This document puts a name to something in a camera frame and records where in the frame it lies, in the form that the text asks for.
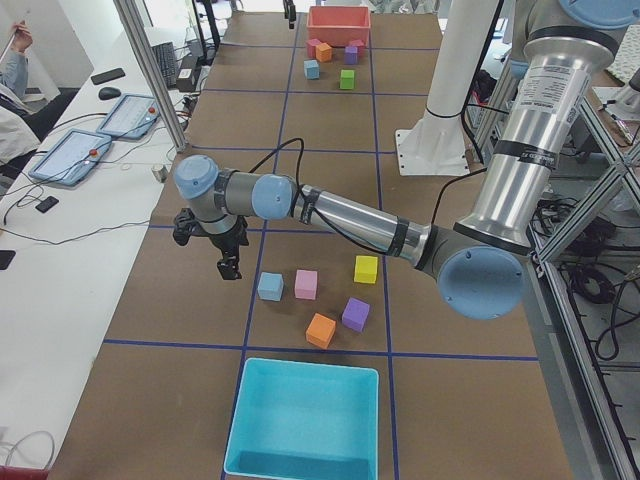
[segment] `blue sleeve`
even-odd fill
[[[29,80],[27,57],[13,51],[8,55],[7,67],[0,73],[0,83],[9,88],[18,98],[22,98],[27,91]]]

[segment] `black keyboard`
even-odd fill
[[[173,43],[161,43],[160,45],[154,45],[151,49],[153,50],[153,54],[156,56],[158,66],[160,67],[160,73],[162,73],[167,87],[175,87],[178,75],[178,62],[176,61]]]

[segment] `white table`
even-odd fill
[[[148,36],[152,45],[171,40],[179,46],[184,41],[184,31],[150,29]],[[150,94],[124,33],[94,73],[115,67],[122,67],[126,76],[105,85],[123,93]],[[105,85],[88,80],[60,121],[108,112],[116,100],[98,99]],[[182,96],[171,92],[174,103]],[[68,128],[93,131],[102,119],[78,120],[54,131],[41,150]],[[151,166],[169,164],[167,157],[175,153],[167,130],[155,131],[163,125],[159,121],[137,142],[114,142],[105,161],[153,134],[147,145],[115,164],[98,165],[76,187],[45,185],[42,198],[53,195],[60,203],[44,215],[34,205],[14,208],[4,228],[60,241],[101,227],[147,221],[162,190]],[[25,185],[20,176],[9,193]],[[24,191],[2,199],[0,217]],[[131,226],[60,246],[0,232],[0,249],[17,252],[9,269],[0,271],[0,441],[15,443],[30,432],[46,430],[55,438],[57,454],[145,232],[145,226]],[[12,465],[39,468],[49,457],[50,442],[32,437],[20,450],[28,458],[14,455]],[[0,450],[0,463],[3,455]]]

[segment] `tablet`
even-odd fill
[[[116,139],[137,140],[149,131],[158,116],[158,105],[153,97],[127,93],[118,99],[96,132]]]
[[[29,171],[45,182],[75,185],[100,161],[111,147],[111,137],[72,129]]]

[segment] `green cube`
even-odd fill
[[[356,88],[356,71],[341,70],[340,71],[340,90],[353,90]]]

